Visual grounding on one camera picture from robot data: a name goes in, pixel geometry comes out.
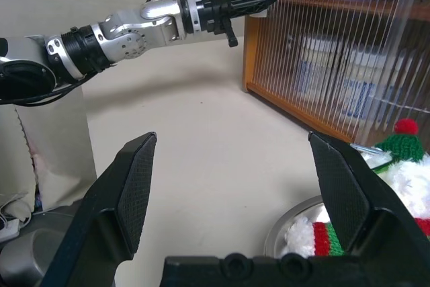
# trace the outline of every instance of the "beige floor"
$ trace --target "beige floor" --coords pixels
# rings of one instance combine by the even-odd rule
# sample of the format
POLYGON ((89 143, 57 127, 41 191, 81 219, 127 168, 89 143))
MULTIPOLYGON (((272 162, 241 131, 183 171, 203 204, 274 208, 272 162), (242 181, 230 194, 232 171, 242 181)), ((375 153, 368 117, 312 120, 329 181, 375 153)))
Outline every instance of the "beige floor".
POLYGON ((125 142, 159 137, 140 249, 117 286, 158 286, 168 255, 261 255, 274 222, 318 195, 307 132, 241 90, 242 51, 156 49, 85 86, 98 174, 125 142))

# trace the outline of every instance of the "stuffed toy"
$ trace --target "stuffed toy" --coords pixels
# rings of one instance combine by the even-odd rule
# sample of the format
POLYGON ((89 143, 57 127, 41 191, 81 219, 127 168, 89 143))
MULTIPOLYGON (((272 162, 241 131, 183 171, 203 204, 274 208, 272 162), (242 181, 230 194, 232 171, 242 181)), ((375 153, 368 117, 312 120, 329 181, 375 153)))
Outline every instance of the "stuffed toy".
MULTIPOLYGON (((430 239, 430 156, 417 137, 414 120, 399 120, 394 134, 375 147, 379 155, 361 154, 368 166, 398 195, 430 239)), ((298 253, 313 255, 343 255, 342 247, 331 223, 310 222, 301 216, 285 234, 282 255, 298 253)))

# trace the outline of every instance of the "metal bowl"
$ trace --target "metal bowl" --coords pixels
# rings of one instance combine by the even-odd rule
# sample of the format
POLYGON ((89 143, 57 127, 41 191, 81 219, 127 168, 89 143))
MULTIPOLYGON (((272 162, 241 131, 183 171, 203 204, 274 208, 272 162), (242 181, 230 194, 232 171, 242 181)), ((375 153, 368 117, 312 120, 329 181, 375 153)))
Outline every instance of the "metal bowl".
POLYGON ((310 198, 293 207, 275 223, 266 238, 264 255, 273 258, 282 257, 282 250, 287 245, 285 235, 300 216, 307 217, 311 222, 330 222, 321 195, 310 198))

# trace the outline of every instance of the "white fluffy fur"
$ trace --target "white fluffy fur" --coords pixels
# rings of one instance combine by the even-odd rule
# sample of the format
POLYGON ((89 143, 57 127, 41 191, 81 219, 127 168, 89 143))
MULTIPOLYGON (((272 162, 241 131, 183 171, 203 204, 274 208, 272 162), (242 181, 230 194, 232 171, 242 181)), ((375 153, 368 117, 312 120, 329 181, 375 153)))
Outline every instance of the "white fluffy fur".
MULTIPOLYGON (((391 160, 390 153, 381 155, 363 154, 370 168, 391 160)), ((391 165, 380 177, 397 193, 400 200, 415 218, 430 218, 430 156, 425 155, 420 163, 401 161, 391 165)), ((286 247, 282 255, 289 252, 302 257, 315 255, 315 236, 312 223, 300 217, 285 234, 286 247)))

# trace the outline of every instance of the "clear corrugated panel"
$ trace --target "clear corrugated panel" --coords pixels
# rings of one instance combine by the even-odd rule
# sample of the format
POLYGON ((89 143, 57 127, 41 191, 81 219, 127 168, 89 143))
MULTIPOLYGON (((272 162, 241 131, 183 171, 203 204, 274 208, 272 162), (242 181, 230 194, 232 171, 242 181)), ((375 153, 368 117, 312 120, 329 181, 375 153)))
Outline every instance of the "clear corrugated panel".
POLYGON ((365 145, 414 118, 430 149, 430 0, 278 0, 259 25, 252 83, 365 145))

